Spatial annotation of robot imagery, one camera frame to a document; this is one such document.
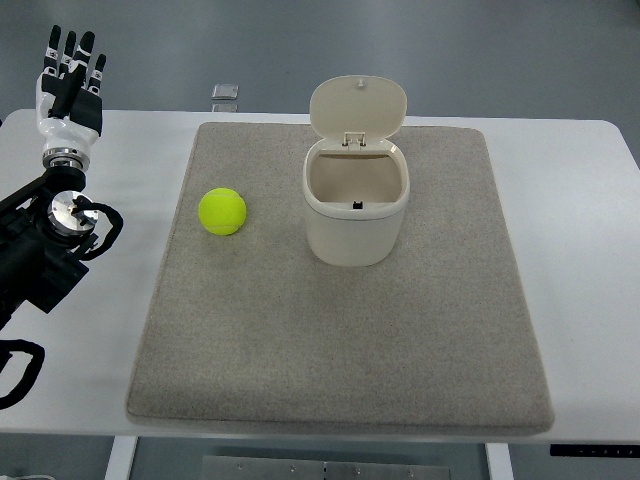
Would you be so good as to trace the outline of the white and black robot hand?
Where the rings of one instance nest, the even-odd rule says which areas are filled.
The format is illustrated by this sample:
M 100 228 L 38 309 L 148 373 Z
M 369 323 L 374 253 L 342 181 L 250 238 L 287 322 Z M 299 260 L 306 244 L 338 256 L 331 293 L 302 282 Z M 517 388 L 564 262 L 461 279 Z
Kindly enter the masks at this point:
M 50 32 L 43 68 L 36 81 L 36 124 L 45 150 L 68 148 L 87 156 L 102 134 L 101 87 L 107 62 L 95 54 L 96 35 Z

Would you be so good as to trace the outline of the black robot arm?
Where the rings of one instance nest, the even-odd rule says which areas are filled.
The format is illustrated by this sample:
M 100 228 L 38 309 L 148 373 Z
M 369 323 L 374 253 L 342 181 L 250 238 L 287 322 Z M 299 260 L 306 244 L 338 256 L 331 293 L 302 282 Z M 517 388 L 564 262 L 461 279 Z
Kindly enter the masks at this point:
M 1 324 L 25 302 L 49 313 L 108 251 L 124 220 L 92 201 L 89 158 L 69 148 L 43 154 L 44 173 L 1 201 Z

